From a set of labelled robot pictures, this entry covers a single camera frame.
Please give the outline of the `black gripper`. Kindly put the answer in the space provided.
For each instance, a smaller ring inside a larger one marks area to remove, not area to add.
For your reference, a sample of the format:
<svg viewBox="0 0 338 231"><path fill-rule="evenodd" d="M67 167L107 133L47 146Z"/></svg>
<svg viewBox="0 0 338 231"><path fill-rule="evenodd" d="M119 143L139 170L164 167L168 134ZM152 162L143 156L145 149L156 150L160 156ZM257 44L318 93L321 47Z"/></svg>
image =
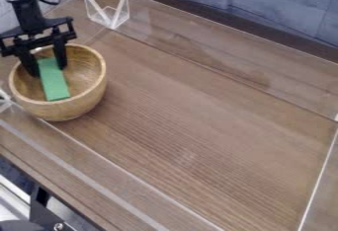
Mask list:
<svg viewBox="0 0 338 231"><path fill-rule="evenodd" d="M65 69L67 66L66 43L77 38L73 21L73 17L45 19L45 25L38 30L25 32L22 27L17 27L5 32L0 34L2 56L17 55L27 72L34 77L39 77L41 69L31 50L54 45L58 67Z"/></svg>

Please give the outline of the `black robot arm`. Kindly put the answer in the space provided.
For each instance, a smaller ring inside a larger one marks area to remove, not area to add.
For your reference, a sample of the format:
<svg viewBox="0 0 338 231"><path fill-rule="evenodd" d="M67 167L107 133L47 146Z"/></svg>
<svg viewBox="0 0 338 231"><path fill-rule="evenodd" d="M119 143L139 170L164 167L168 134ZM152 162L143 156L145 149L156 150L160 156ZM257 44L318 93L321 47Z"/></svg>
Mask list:
<svg viewBox="0 0 338 231"><path fill-rule="evenodd" d="M77 38L73 17L49 19L45 17L39 2L42 0L7 0L13 5L19 26L0 34L0 54L17 56L34 76L41 76L41 68L31 50L53 46L59 69L67 66L66 44Z"/></svg>

